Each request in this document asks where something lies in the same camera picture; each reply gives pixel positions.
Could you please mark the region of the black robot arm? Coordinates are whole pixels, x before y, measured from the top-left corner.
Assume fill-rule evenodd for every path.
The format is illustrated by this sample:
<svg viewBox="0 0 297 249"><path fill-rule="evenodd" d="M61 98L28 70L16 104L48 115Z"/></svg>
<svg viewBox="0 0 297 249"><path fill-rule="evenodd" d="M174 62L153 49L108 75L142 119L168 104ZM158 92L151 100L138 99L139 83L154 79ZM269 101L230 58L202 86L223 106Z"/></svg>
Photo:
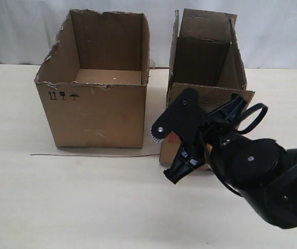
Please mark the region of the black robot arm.
<svg viewBox="0 0 297 249"><path fill-rule="evenodd" d="M157 143L171 133L180 139L164 175L176 184L208 165L221 184L245 199L264 221L281 229L297 227L297 148L246 137L267 111L262 103L247 107L247 101L234 93L207 112L199 106L198 92L185 89L150 129Z"/></svg>

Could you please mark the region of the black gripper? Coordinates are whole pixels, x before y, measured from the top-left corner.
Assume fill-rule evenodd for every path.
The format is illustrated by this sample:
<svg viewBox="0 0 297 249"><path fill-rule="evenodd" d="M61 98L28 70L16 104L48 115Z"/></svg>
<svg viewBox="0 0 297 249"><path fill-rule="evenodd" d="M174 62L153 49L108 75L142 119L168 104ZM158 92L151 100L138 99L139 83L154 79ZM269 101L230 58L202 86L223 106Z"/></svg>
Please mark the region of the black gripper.
<svg viewBox="0 0 297 249"><path fill-rule="evenodd" d="M180 145L173 163L163 172L173 184L206 163L206 146L201 145L199 131L212 119L198 105L198 101L199 93L193 88L186 88L150 128L150 135L157 143L171 133L179 137ZM210 116L218 122L234 123L246 105L247 101L241 95L232 93L231 99L210 112Z"/></svg>

